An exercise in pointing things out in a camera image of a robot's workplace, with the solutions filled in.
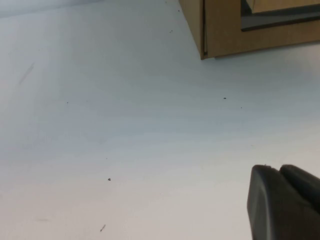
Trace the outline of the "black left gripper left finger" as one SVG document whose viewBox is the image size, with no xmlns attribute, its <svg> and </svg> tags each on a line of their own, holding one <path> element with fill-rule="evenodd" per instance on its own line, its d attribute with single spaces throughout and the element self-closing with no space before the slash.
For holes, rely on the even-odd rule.
<svg viewBox="0 0 320 240">
<path fill-rule="evenodd" d="M 314 208 L 277 170 L 251 169 L 247 212 L 254 240 L 318 240 L 320 208 Z"/>
</svg>

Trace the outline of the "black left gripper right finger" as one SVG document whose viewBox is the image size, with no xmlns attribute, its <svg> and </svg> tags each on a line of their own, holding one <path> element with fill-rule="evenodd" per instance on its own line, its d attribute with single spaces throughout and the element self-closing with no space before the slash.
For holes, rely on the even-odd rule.
<svg viewBox="0 0 320 240">
<path fill-rule="evenodd" d="M 314 208 L 320 207 L 320 179 L 318 177 L 290 164 L 283 165 L 280 173 Z"/>
</svg>

